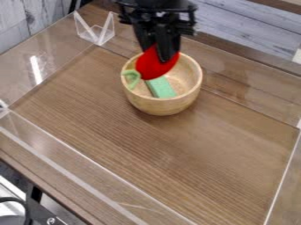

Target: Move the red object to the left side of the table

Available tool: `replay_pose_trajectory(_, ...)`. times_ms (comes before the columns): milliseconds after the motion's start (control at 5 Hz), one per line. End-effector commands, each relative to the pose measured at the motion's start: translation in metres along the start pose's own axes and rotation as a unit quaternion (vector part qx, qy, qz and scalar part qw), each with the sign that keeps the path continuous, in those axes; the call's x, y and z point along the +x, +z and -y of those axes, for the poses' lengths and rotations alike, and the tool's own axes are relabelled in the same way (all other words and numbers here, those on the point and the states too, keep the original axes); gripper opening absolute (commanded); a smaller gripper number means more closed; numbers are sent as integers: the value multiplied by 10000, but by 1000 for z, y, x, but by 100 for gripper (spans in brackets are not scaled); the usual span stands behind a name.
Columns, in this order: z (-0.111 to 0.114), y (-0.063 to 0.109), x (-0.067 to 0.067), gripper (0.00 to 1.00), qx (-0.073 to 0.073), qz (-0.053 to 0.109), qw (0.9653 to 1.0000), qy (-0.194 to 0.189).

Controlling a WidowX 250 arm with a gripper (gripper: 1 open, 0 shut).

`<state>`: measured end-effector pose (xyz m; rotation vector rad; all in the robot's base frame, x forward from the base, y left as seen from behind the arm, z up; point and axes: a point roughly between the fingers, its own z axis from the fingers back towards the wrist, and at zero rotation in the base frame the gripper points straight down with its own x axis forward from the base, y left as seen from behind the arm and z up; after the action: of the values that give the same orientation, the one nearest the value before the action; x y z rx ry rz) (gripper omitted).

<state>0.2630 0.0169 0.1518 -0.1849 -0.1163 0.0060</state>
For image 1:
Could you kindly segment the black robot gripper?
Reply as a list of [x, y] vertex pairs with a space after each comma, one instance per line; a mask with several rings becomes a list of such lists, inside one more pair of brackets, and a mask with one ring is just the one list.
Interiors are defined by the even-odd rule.
[[[198, 6], [190, 0], [117, 0], [119, 19], [123, 24], [148, 26], [164, 24], [156, 29], [157, 52], [161, 62], [168, 62], [180, 52], [181, 35], [196, 34], [196, 11]], [[134, 33], [146, 51], [156, 39], [144, 27], [136, 26]]]

